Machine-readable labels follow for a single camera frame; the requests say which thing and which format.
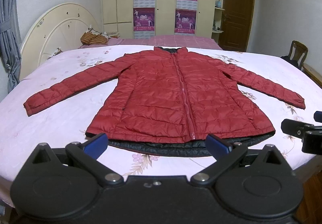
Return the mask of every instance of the jacket's left sleeve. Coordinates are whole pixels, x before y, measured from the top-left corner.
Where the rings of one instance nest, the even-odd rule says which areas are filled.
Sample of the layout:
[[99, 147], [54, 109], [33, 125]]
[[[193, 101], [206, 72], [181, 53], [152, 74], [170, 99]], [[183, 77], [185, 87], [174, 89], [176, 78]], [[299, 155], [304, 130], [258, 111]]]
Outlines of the jacket's left sleeve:
[[140, 52], [125, 54], [114, 61], [93, 66], [32, 95], [24, 103], [28, 116], [45, 110], [82, 90], [118, 77], [123, 70], [129, 68], [139, 59], [140, 54]]
[[304, 98], [296, 92], [286, 89], [280, 84], [274, 83], [273, 81], [265, 79], [254, 72], [248, 71], [234, 64], [226, 64], [220, 59], [213, 59], [211, 57], [207, 57], [207, 60], [238, 84], [265, 93], [271, 97], [275, 97], [278, 100], [293, 105], [294, 107], [305, 109]]

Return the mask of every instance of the pink blanket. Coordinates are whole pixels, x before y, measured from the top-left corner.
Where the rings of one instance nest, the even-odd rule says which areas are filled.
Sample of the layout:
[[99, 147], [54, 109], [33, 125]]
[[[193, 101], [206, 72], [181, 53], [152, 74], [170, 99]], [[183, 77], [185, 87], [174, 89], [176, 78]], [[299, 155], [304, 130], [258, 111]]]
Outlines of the pink blanket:
[[[222, 48], [211, 38], [184, 36], [184, 35], [159, 35], [151, 38], [110, 38], [108, 46], [114, 45], [147, 45], [161, 47], [188, 47], [208, 50], [222, 50]], [[81, 46], [81, 48], [96, 48], [106, 45], [89, 45]]]

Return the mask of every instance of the chair backrest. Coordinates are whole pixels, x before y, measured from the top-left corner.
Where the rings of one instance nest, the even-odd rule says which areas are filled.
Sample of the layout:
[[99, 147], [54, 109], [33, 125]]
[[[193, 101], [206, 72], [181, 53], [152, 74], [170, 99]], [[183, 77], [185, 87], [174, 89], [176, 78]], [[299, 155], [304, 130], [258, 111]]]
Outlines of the chair backrest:
[[303, 62], [306, 59], [306, 56], [308, 55], [308, 48], [302, 44], [301, 42], [298, 42], [296, 40], [292, 41], [291, 44], [291, 48], [289, 50], [289, 58], [291, 58], [293, 49], [295, 49], [295, 53], [294, 56], [292, 58], [292, 60], [296, 60], [297, 62], [299, 61], [299, 59], [302, 57], [302, 55], [304, 54], [303, 58], [301, 59], [301, 62], [298, 64], [299, 68], [302, 68]]

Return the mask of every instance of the cream curved headboard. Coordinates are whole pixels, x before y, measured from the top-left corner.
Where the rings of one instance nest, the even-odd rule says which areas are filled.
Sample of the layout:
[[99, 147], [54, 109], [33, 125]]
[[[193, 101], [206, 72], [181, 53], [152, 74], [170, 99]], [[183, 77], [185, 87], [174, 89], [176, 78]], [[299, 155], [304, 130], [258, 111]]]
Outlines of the cream curved headboard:
[[20, 80], [38, 68], [57, 48], [62, 51], [79, 48], [81, 36], [92, 25], [94, 17], [81, 5], [64, 3], [45, 12], [31, 27], [21, 48]]

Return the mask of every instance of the red jacket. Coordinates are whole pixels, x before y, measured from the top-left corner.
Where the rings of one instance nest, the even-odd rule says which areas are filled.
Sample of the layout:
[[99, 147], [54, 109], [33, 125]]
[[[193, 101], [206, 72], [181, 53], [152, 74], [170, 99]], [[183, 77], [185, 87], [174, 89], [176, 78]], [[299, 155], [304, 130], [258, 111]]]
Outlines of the red jacket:
[[305, 108], [297, 93], [251, 71], [181, 48], [125, 54], [77, 73], [31, 96], [29, 116], [71, 95], [118, 77], [118, 85], [86, 130], [112, 140], [185, 143], [208, 133], [236, 138], [274, 131], [268, 117], [244, 96], [241, 84]]

